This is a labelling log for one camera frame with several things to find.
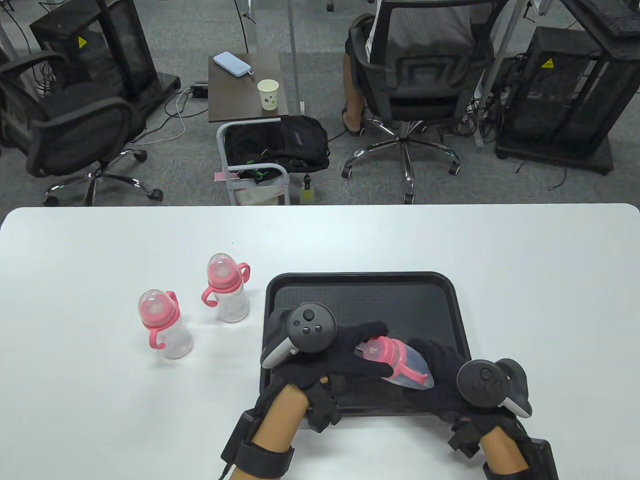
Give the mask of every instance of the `keyboard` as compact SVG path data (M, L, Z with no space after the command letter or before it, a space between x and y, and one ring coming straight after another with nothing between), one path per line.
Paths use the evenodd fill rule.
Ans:
M640 37L640 10L627 0L578 0L616 38Z

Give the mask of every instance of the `paper cup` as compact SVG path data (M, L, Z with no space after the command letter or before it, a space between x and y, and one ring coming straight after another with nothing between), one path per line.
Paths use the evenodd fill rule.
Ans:
M258 82L258 92L260 92L260 104L265 110L275 110L278 108L278 89L280 84L275 80L260 80Z

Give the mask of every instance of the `forearm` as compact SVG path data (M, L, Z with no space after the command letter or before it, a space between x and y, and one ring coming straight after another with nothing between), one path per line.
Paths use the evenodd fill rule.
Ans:
M308 407L307 396L298 388L287 385L271 404L252 442L271 452L286 452ZM255 479L239 468L231 474L231 480Z
M529 468L516 442L500 427L482 437L480 445L489 469L494 474L515 474Z

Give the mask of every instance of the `black backpack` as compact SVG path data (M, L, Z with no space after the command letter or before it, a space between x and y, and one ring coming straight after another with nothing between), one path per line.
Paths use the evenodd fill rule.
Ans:
M229 165L278 163L289 173L312 173L329 167L326 130L315 118L284 116L279 122L234 125L225 133L225 152ZM280 175L277 170L245 170L240 178L256 183Z

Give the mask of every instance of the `water bottle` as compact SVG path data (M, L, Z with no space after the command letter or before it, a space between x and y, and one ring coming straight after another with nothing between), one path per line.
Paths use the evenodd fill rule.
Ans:
M180 306L173 292L149 290L138 302L142 323L149 329L149 346L164 357L177 360L193 348L193 336L180 318Z
M244 284L250 275L251 267L246 263L237 265L226 253L216 253L207 264L209 287L202 293L202 301L209 307L217 307L221 320L239 322L249 313ZM215 300L209 300L212 293Z
M383 362L393 367L394 373L385 378L396 385L416 390L433 387L433 377L422 355L400 340L376 337L356 347L362 358Z

